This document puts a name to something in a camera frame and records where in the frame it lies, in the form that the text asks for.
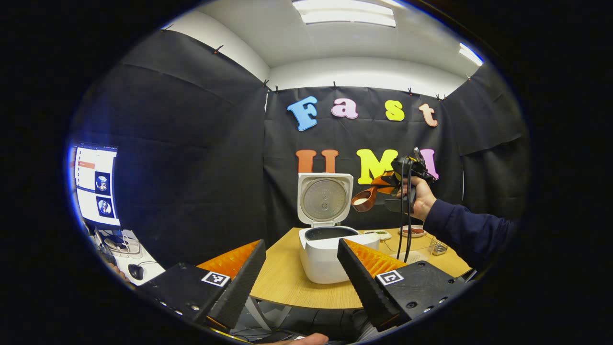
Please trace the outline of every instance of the white rice cooker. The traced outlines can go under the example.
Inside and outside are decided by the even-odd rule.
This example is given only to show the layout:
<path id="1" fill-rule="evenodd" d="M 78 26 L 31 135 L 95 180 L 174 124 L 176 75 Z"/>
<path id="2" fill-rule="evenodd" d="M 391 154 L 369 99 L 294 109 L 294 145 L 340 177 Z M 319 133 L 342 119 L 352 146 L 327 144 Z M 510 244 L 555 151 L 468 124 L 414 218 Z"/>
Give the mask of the white rice cooker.
<path id="1" fill-rule="evenodd" d="M 314 283 L 349 280 L 337 259 L 340 238 L 379 249 L 379 235 L 362 235 L 350 227 L 336 226 L 349 214 L 352 190 L 350 174 L 298 174 L 298 218 L 311 225 L 298 232 L 300 260 L 306 276 Z"/>

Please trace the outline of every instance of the wire basket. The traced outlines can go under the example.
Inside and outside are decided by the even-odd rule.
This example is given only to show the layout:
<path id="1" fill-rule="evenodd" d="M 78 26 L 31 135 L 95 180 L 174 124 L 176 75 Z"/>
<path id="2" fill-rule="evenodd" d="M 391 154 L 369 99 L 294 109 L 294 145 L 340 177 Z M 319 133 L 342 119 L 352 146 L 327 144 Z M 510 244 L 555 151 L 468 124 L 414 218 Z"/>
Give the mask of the wire basket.
<path id="1" fill-rule="evenodd" d="M 448 245 L 445 243 L 433 238 L 430 241 L 430 250 L 432 255 L 443 255 L 447 252 Z"/>

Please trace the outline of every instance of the black curtain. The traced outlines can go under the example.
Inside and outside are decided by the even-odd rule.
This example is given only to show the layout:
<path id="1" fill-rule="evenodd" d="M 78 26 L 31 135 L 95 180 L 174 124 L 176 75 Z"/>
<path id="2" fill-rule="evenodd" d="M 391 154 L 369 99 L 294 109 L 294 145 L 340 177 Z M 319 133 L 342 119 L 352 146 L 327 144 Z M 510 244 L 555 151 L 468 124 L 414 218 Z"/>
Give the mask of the black curtain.
<path id="1" fill-rule="evenodd" d="M 305 131 L 298 130 L 298 121 L 287 110 L 290 104 L 314 96 L 317 124 Z M 358 117 L 349 119 L 332 115 L 331 108 L 337 98 L 356 102 Z M 386 117 L 385 102 L 402 103 L 405 118 L 391 121 Z M 426 124 L 418 109 L 427 103 L 434 109 L 436 127 Z M 297 215 L 298 150 L 315 150 L 313 172 L 325 171 L 322 150 L 338 151 L 336 173 L 354 177 L 353 195 L 367 189 L 357 183 L 361 174 L 360 157 L 356 152 L 370 149 L 380 160 L 386 149 L 399 155 L 413 155 L 415 146 L 435 151 L 434 162 L 439 181 L 433 185 L 436 196 L 452 203 L 462 201 L 462 162 L 454 139 L 451 116 L 442 102 L 408 92 L 365 87 L 313 87 L 280 90 L 268 93 L 264 121 L 264 176 L 267 183 L 267 224 L 273 236 L 280 238 L 292 227 L 307 227 Z M 373 208 L 359 213 L 351 208 L 342 225 L 358 230 L 393 228 L 400 225 L 400 214 L 388 211 L 383 205 L 389 197 L 379 193 Z"/>
<path id="2" fill-rule="evenodd" d="M 74 138 L 118 147 L 120 222 L 165 268 L 265 237 L 266 88 L 213 51 L 153 34 L 90 90 L 74 123 Z"/>
<path id="3" fill-rule="evenodd" d="M 530 148 L 512 90 L 484 64 L 443 104 L 462 156 L 462 204 L 474 213 L 519 220 L 527 202 Z"/>

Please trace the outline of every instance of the black mouse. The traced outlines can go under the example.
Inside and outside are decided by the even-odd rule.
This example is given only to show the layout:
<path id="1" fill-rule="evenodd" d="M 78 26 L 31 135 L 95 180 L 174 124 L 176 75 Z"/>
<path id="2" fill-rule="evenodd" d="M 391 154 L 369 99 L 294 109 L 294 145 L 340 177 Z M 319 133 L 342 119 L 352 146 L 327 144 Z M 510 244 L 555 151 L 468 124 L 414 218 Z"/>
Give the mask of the black mouse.
<path id="1" fill-rule="evenodd" d="M 139 265 L 135 265 L 131 263 L 130 265 L 128 265 L 128 272 L 130 272 L 130 275 L 134 279 L 138 281 L 143 280 L 143 268 L 140 267 Z"/>

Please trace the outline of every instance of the white wall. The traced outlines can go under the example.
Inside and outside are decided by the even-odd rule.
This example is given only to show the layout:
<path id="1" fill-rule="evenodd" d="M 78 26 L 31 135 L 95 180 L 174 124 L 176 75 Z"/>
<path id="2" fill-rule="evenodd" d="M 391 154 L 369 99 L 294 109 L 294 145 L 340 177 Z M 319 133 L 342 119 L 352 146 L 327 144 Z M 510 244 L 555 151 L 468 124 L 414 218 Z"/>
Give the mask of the white wall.
<path id="1" fill-rule="evenodd" d="M 170 22 L 169 31 L 191 36 L 213 48 L 224 47 L 219 51 L 236 61 L 259 80 L 268 77 L 270 67 L 262 58 L 240 37 L 226 28 L 222 23 L 202 12 L 192 11 Z"/>
<path id="2" fill-rule="evenodd" d="M 375 87 L 408 91 L 442 98 L 449 96 L 466 78 L 422 64 L 385 58 L 326 58 L 289 63 L 271 68 L 268 86 L 274 90 L 298 87 Z"/>

